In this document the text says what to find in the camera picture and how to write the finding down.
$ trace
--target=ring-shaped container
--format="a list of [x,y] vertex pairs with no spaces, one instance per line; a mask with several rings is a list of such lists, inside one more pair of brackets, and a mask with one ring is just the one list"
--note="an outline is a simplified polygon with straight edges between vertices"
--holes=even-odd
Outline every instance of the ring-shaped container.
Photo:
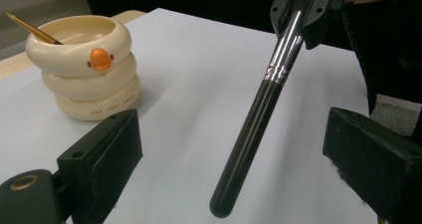
[[48,44],[31,34],[29,59],[41,70],[62,77],[105,72],[123,61],[131,48],[127,29],[103,16],[75,16],[44,24],[40,29],[64,45]]
[[136,59],[132,52],[106,73],[81,78],[64,78],[42,72],[44,85],[55,95],[74,101],[92,101],[117,93],[136,74]]

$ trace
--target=brush handle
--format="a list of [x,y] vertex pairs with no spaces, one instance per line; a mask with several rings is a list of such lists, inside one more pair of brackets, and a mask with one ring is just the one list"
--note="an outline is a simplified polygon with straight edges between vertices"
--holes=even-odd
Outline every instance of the brush handle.
[[301,49],[303,21],[303,13],[295,12],[277,43],[264,80],[211,198],[210,209],[216,217],[227,217],[233,210],[284,83]]
[[46,43],[49,44],[54,44],[54,45],[63,45],[61,42],[57,41],[56,39],[52,38],[50,35],[48,35],[47,33],[41,31],[40,29],[32,26],[31,24],[23,21],[22,19],[13,16],[13,15],[8,15],[15,23],[17,23],[18,25],[22,26],[23,28],[25,28],[27,31],[29,31],[30,33],[34,34],[36,37],[38,37],[39,39],[43,40]]

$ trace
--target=white table surface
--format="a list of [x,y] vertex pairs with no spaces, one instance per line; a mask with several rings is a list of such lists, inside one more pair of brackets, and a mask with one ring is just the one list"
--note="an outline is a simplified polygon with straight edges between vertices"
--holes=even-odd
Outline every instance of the white table surface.
[[[353,53],[300,52],[237,204],[219,219],[209,201],[276,36],[163,9],[126,27],[144,157],[105,223],[376,223],[321,151],[330,107],[368,113]],[[56,171],[56,158],[96,125],[61,113],[34,66],[0,81],[0,111],[0,182]]]

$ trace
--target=screw hole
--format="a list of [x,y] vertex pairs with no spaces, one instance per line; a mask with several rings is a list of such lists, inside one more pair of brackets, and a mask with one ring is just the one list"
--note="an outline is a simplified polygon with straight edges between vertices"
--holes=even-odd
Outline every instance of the screw hole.
[[74,154],[72,154],[72,158],[82,157],[82,155],[84,155],[84,153],[81,152],[81,151],[78,151],[78,152],[75,152]]
[[10,185],[10,189],[13,191],[20,191],[23,189],[27,189],[28,187],[31,187],[35,183],[37,183],[39,178],[40,177],[35,174],[18,178],[12,183],[12,185]]

